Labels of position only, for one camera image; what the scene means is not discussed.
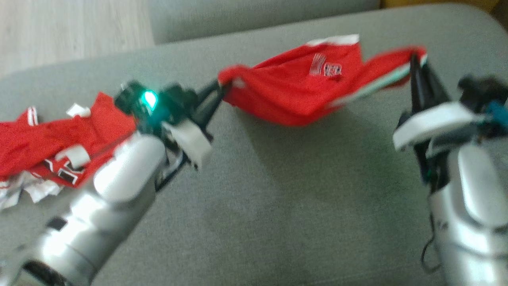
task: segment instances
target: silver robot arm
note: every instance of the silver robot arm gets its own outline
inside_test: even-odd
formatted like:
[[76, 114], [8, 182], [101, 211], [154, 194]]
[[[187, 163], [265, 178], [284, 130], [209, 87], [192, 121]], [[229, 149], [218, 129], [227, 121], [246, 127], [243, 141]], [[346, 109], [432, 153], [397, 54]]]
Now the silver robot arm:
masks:
[[[412, 111], [393, 141], [412, 147], [430, 186], [432, 238], [424, 247], [426, 272], [440, 270], [448, 285], [508, 284], [508, 192], [482, 141], [506, 136], [508, 89], [465, 78], [459, 102], [450, 102], [428, 65], [411, 63]], [[433, 243], [439, 265], [424, 261]]]
[[2, 268], [0, 285], [90, 285], [155, 200], [165, 153], [158, 138], [133, 136], [79, 190], [69, 212]]
[[67, 213], [0, 263], [0, 286], [90, 285], [156, 193], [186, 163], [200, 169], [206, 161], [206, 126], [225, 93], [217, 82], [199, 93], [177, 85], [159, 94], [138, 82], [123, 85], [115, 105], [138, 120], [138, 132], [78, 190]]

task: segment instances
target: fabric upholstery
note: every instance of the fabric upholstery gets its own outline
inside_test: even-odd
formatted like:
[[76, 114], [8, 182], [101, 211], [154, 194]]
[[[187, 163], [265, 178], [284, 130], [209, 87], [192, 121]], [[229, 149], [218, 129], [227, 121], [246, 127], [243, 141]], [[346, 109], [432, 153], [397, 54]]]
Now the fabric upholstery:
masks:
[[156, 44], [346, 13], [374, 10], [379, 0], [148, 0]]

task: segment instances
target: gray couch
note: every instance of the gray couch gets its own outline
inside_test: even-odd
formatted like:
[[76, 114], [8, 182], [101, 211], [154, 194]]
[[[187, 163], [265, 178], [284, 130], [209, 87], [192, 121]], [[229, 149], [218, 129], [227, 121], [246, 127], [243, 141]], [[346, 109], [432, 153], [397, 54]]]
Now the gray couch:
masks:
[[[358, 33], [363, 57], [405, 45], [428, 49], [458, 98], [466, 73], [508, 79], [508, 35], [463, 5], [419, 6], [175, 42], [33, 69], [0, 80], [0, 121], [36, 105], [43, 120], [115, 95], [136, 78], [200, 87], [234, 63], [254, 65], [308, 40]], [[212, 160], [186, 168], [157, 198], [95, 285], [439, 285], [420, 253], [430, 237], [411, 153], [392, 133], [409, 87], [382, 91], [305, 128], [275, 126], [222, 104], [210, 125]], [[0, 215], [0, 257], [34, 238], [75, 190]]]
[[379, 8], [379, 0], [148, 0], [156, 44]]

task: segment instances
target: wooden floor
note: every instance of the wooden floor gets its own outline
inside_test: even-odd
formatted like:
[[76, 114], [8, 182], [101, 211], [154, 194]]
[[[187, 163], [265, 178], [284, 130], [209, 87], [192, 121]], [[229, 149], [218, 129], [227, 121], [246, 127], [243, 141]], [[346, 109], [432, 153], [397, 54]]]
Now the wooden floor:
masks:
[[0, 78], [150, 46], [146, 0], [0, 0]]

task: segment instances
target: red cloth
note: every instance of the red cloth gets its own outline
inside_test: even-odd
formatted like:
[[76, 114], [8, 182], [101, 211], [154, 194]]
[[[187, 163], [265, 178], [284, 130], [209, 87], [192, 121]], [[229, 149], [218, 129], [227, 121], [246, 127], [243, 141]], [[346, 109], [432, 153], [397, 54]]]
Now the red cloth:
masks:
[[218, 79], [222, 85], [232, 82], [225, 98], [231, 105], [267, 121], [302, 126], [366, 95], [362, 88], [377, 91], [407, 82], [413, 52], [421, 61], [426, 59], [424, 48], [405, 47], [364, 63], [358, 35], [331, 37], [311, 41], [253, 68], [225, 68]]
[[[79, 187], [112, 156], [114, 147], [136, 129], [134, 120], [114, 106], [113, 99], [99, 93], [91, 116], [38, 124], [31, 107], [14, 122], [0, 123], [0, 181], [23, 170], [59, 184]], [[85, 169], [72, 170], [66, 158], [53, 156], [66, 148], [82, 145], [91, 158]]]

